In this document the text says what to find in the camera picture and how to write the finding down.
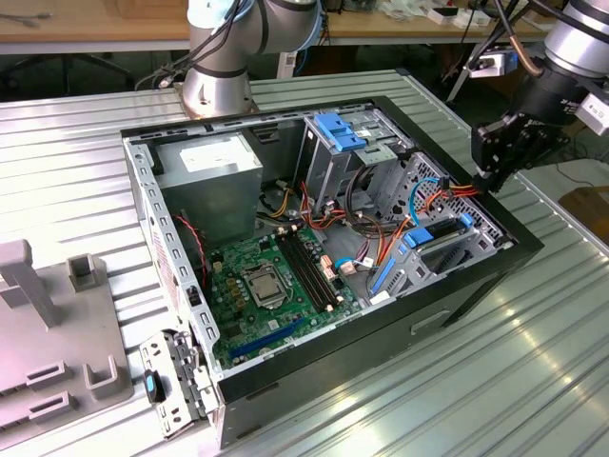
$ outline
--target blue cable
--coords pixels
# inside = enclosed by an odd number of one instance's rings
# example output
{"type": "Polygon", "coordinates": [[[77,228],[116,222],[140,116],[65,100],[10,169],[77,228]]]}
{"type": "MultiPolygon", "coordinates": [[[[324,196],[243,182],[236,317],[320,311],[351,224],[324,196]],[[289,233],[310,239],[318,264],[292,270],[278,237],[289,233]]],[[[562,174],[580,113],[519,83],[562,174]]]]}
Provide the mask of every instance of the blue cable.
{"type": "Polygon", "coordinates": [[[417,196],[417,188],[424,182],[427,183],[438,183],[438,179],[436,178],[423,178],[417,184],[414,185],[412,190],[410,190],[410,200],[408,201],[408,210],[410,211],[410,217],[412,218],[412,222],[417,226],[419,224],[419,218],[417,217],[417,211],[415,211],[415,197],[417,196]]]}
{"type": "Polygon", "coordinates": [[[303,60],[301,60],[301,65],[299,65],[298,68],[296,69],[296,71],[294,71],[294,76],[298,76],[298,73],[300,73],[303,70],[303,68],[305,67],[307,55],[308,55],[308,48],[303,51],[303,60]]]}
{"type": "Polygon", "coordinates": [[[334,262],[334,268],[338,269],[342,264],[346,264],[347,262],[353,262],[353,259],[351,257],[343,257],[334,262]]]}

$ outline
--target sticker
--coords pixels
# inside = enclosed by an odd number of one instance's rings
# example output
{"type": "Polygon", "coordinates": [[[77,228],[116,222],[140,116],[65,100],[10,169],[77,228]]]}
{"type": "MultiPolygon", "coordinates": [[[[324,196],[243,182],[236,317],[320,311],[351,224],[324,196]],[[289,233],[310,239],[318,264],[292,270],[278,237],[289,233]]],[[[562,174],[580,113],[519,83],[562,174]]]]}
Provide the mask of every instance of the sticker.
{"type": "Polygon", "coordinates": [[[249,151],[237,136],[218,143],[182,149],[180,152],[180,157],[190,173],[236,164],[249,156],[249,151]]]}
{"type": "Polygon", "coordinates": [[[607,107],[598,99],[596,95],[588,95],[588,97],[583,101],[583,104],[585,104],[586,110],[590,114],[599,119],[601,122],[606,122],[604,121],[604,118],[607,107]]]}

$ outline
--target open computer tower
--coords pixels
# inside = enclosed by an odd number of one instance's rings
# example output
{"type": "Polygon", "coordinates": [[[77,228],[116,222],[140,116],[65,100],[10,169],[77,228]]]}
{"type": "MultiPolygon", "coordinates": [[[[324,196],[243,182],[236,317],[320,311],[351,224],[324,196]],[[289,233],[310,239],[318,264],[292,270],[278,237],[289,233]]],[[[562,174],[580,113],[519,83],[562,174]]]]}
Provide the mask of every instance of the open computer tower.
{"type": "Polygon", "coordinates": [[[463,318],[542,247],[387,98],[123,131],[175,327],[140,351],[167,438],[221,447],[463,318]]]}

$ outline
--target aluminum table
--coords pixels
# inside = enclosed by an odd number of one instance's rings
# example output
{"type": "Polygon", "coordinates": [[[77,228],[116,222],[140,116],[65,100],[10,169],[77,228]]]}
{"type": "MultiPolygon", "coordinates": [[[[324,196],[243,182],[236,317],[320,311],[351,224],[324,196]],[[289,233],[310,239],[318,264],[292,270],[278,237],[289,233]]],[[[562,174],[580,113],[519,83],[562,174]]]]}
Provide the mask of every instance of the aluminum table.
{"type": "MultiPolygon", "coordinates": [[[[263,109],[384,94],[466,169],[469,127],[394,71],[252,84],[263,109]]],[[[186,119],[170,90],[0,106],[0,240],[26,237],[34,265],[100,255],[128,352],[128,401],[5,452],[213,455],[206,423],[164,443],[141,382],[138,345],[168,325],[139,228],[119,129],[186,119]]],[[[606,248],[522,176],[501,202],[545,244],[451,328],[225,455],[606,455],[609,281],[606,248]]]]}

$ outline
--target motherboard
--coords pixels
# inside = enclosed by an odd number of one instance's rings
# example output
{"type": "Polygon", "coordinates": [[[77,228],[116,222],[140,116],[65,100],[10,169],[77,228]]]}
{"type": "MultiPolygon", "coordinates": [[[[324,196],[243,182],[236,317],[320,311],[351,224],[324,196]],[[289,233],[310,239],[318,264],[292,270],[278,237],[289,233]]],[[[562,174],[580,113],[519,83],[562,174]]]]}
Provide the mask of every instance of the motherboard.
{"type": "Polygon", "coordinates": [[[223,368],[264,355],[361,309],[310,228],[281,228],[211,252],[211,312],[223,368]]]}

